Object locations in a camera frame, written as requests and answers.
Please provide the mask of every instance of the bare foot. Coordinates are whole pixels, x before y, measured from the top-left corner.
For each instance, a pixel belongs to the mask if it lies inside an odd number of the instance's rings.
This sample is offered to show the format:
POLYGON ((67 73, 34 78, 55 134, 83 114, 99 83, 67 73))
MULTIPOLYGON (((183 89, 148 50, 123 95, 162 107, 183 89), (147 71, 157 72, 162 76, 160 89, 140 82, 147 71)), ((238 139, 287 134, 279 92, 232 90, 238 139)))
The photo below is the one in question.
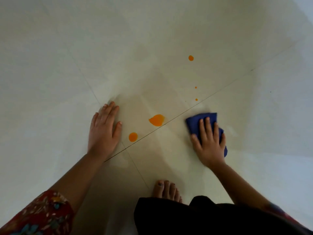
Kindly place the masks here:
POLYGON ((158 180, 154 186, 152 197, 173 200, 182 203, 182 197, 174 183, 168 180, 158 180))

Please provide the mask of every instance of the floral fabric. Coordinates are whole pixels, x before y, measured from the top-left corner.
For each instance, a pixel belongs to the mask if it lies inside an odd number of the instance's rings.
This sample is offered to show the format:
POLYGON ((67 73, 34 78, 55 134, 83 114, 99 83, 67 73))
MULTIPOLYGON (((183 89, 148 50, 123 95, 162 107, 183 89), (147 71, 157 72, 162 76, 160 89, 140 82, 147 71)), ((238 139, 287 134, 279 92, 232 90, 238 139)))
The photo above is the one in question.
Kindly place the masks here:
POLYGON ((60 193, 47 190, 7 224, 1 235, 65 235, 72 230, 74 212, 60 193))

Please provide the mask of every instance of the orange drop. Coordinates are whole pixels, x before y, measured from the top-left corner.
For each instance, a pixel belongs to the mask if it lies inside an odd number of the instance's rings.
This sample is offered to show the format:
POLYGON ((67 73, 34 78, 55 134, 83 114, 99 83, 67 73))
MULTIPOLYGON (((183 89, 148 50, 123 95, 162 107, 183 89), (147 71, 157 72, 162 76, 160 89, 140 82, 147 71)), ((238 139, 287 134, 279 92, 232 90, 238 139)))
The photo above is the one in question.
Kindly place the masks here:
POLYGON ((129 139, 129 141, 131 141, 131 142, 135 142, 135 141, 137 140, 137 138, 138 138, 138 134, 136 134, 136 133, 131 133, 131 134, 129 134, 129 136, 128 136, 128 139, 129 139))
POLYGON ((162 126, 165 117, 163 115, 155 115, 151 119, 149 119, 150 123, 154 126, 162 126))

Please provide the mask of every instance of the blue rag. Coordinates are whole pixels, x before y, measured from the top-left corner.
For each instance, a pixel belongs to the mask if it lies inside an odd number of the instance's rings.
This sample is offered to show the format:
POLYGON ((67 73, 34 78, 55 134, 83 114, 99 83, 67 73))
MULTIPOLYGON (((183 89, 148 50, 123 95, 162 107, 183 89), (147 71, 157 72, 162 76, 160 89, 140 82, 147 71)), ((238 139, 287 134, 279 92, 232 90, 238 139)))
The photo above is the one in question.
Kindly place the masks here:
MULTIPOLYGON (((199 121, 200 119, 205 120, 205 118, 207 117, 210 117, 210 124, 212 127, 212 131, 214 133, 214 123, 217 121, 217 113, 203 113, 203 114, 198 114, 198 115, 186 118, 186 124, 187 124, 190 134, 196 134, 201 144, 202 144, 202 141, 201 141, 200 130, 199 130, 199 121)), ((219 143, 221 143, 222 141, 223 132, 224 130, 222 130, 221 128, 218 128, 219 143)), ((224 157, 226 157, 226 155, 227 155, 227 147, 225 147, 225 150, 224 150, 224 157)))

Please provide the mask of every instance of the tile floor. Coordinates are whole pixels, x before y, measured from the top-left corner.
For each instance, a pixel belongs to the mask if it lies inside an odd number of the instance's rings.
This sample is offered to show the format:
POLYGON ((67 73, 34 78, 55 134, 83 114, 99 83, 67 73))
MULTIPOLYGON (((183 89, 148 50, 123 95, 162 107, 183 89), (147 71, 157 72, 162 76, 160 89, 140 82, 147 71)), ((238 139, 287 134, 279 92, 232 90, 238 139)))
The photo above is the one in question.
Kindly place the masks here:
POLYGON ((292 0, 0 2, 0 226, 84 155, 92 115, 114 99, 122 140, 73 234, 133 233, 157 179, 185 203, 231 202, 184 124, 206 111, 225 129, 226 161, 313 229, 313 26, 292 0))

